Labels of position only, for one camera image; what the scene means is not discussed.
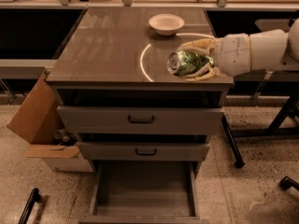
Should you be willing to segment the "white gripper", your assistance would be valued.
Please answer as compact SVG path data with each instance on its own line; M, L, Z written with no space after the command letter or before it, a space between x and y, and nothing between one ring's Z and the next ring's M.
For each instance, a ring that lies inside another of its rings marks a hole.
M186 81L199 81L220 74L220 70L230 77L245 74L250 71L250 43L246 34L227 35L222 38L203 38L183 43L178 50L210 55L218 67L206 63L193 74L184 77Z

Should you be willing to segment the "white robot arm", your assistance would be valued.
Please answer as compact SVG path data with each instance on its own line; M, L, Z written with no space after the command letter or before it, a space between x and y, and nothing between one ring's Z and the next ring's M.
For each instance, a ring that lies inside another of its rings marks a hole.
M215 73L230 77L262 69L282 70L286 53L294 61L299 59L299 20L291 21L288 32L275 29L251 35L203 38L183 43L178 49L211 57Z

